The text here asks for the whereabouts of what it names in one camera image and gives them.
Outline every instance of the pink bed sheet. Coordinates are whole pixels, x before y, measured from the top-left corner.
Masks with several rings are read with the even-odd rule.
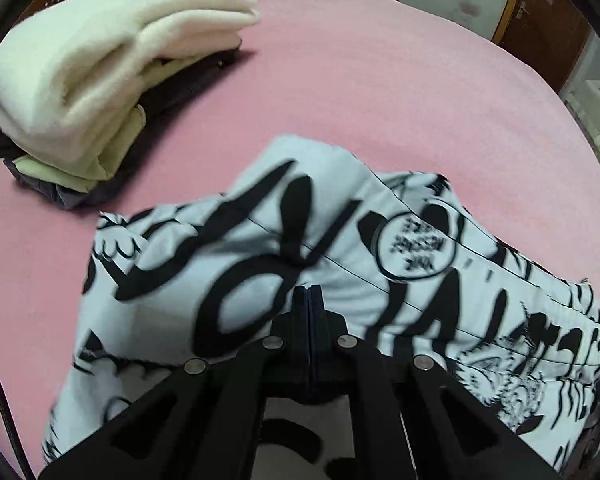
[[[600,298],[600,167],[532,69],[391,0],[260,0],[242,62],[173,123],[123,214],[226,189],[281,132],[344,146],[376,171],[446,175],[486,227]],[[96,213],[19,189],[0,163],[0,377],[42,468],[48,409],[71,363]],[[2,423],[0,447],[12,463]]]

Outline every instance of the door handle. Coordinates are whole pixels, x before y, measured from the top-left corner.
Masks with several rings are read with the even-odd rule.
[[[529,16],[531,16],[531,12],[529,12],[528,10],[526,10],[526,2],[520,2],[520,6],[518,7],[518,13],[516,14],[516,19],[519,20],[520,18],[522,18],[522,15],[524,13],[527,13]]]

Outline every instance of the metal screw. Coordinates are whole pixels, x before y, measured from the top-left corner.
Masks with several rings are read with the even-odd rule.
[[[198,375],[205,371],[206,363],[202,359],[189,359],[184,363],[184,371],[189,375]]]
[[[427,370],[431,370],[433,368],[434,364],[435,364],[435,362],[428,355],[421,354],[421,355],[416,355],[416,357],[413,358],[413,365],[418,370],[423,370],[426,372]]]
[[[343,348],[353,348],[358,344],[358,340],[352,335],[345,334],[338,338],[338,344]]]
[[[280,348],[285,342],[282,341],[282,338],[277,335],[268,335],[266,338],[262,340],[262,346],[267,350],[277,350]]]

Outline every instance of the folded blanket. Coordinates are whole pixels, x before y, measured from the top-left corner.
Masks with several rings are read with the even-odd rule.
[[[0,129],[29,155],[101,180],[97,158],[161,59],[240,44],[256,0],[67,0],[0,44]]]
[[[206,56],[144,92],[126,118],[121,131],[98,158],[101,165],[109,171],[110,179],[88,180],[53,168],[24,153],[1,131],[0,158],[6,159],[5,165],[19,182],[43,193],[63,209],[104,202],[120,190],[140,166],[139,155],[151,147],[151,139],[144,140],[140,137],[158,136],[169,123],[169,120],[163,118],[163,112],[197,97],[218,78],[226,64],[233,62],[234,55],[235,50],[229,50]],[[110,184],[112,179],[116,180],[115,184]]]
[[[175,59],[165,63],[160,62],[160,60],[152,62],[151,69],[144,70],[146,88],[149,89],[160,84],[203,57],[205,56]],[[45,164],[30,155],[25,155],[14,161],[18,171],[82,193],[89,192],[100,180],[112,179],[129,147],[146,124],[144,110],[140,105],[131,108],[128,112],[126,110],[120,111],[122,124],[102,151],[92,160],[90,167],[85,168],[85,171],[81,172],[79,176],[70,171],[62,171]]]

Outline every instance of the dark gray fabric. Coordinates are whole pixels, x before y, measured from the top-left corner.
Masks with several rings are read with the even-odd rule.
[[[191,101],[216,81],[222,69],[234,62],[236,51],[237,49],[217,52],[205,57],[143,93],[138,104],[144,108],[146,126],[129,148],[115,176],[111,180],[99,182],[88,193],[23,175],[10,158],[5,157],[4,165],[21,185],[42,193],[59,208],[74,209],[107,202],[122,190],[140,168],[154,142],[177,114],[178,105]],[[9,146],[10,143],[13,141],[0,131],[0,146]]]
[[[0,158],[15,160],[24,155],[27,155],[27,152],[17,146],[11,137],[7,137],[0,129]]]

